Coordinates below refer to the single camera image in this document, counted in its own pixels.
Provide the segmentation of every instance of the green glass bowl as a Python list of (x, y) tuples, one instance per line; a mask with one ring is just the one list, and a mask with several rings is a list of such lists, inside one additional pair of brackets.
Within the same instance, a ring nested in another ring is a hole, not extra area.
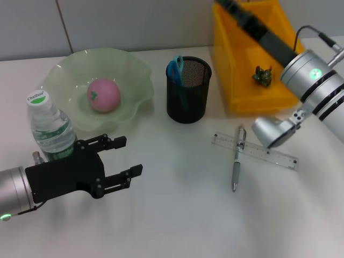
[[(132, 54), (114, 48), (95, 48), (74, 53), (52, 68), (42, 84), (53, 103), (86, 132), (116, 127), (130, 121), (144, 101), (153, 98), (151, 69)], [(121, 104), (100, 113), (87, 100), (88, 85), (107, 78), (117, 83)]]

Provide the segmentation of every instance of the small figurine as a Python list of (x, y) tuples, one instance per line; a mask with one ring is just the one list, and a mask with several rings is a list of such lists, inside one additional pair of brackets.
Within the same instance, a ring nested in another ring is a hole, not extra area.
[(271, 81), (273, 80), (271, 70), (272, 67), (270, 67), (270, 69), (263, 70), (260, 66), (257, 66), (256, 73), (252, 76), (252, 78), (267, 88), (270, 86)]

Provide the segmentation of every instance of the bottle label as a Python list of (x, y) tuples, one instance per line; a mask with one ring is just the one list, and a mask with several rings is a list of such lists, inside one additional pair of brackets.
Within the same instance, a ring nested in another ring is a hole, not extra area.
[(53, 132), (35, 131), (33, 136), (36, 140), (46, 140), (62, 134), (68, 127), (69, 121)]
[(59, 160), (59, 159), (62, 159), (64, 157), (68, 157), (70, 154), (73, 153), (73, 150), (74, 150), (74, 142), (72, 145), (70, 145), (67, 149), (65, 150), (62, 150), (60, 152), (54, 152), (54, 153), (51, 153), (51, 152), (44, 152), (43, 150), (43, 153), (45, 155), (45, 157), (47, 158), (48, 161), (53, 161), (53, 160)]

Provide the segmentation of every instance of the water bottle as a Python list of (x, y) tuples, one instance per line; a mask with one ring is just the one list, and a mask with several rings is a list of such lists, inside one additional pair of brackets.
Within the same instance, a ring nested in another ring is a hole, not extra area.
[(73, 126), (57, 109), (44, 90), (35, 90), (26, 99), (32, 135), (48, 161), (58, 160), (73, 152), (76, 135)]

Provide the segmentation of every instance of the black cable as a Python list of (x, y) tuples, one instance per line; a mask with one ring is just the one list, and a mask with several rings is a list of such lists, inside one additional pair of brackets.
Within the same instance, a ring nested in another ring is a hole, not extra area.
[(292, 49), (294, 52), (296, 51), (297, 39), (299, 38), (299, 34), (300, 34), (300, 32), (301, 32), (304, 28), (309, 28), (310, 30), (316, 32), (317, 34), (320, 34), (320, 33), (321, 33), (318, 29), (314, 28), (314, 27), (311, 26), (311, 25), (304, 25), (304, 26), (302, 26), (301, 28), (299, 28), (299, 30), (296, 32), (296, 37), (295, 37), (295, 42), (294, 42), (294, 48)]
[(36, 211), (38, 210), (39, 208), (41, 208), (46, 202), (42, 202), (40, 205), (38, 206), (34, 206), (32, 209), (29, 209), (27, 211), (23, 211), (23, 212), (20, 212), (18, 213), (17, 215), (22, 215), (22, 214), (26, 214), (26, 213), (29, 213), (29, 212), (32, 212), (32, 211)]

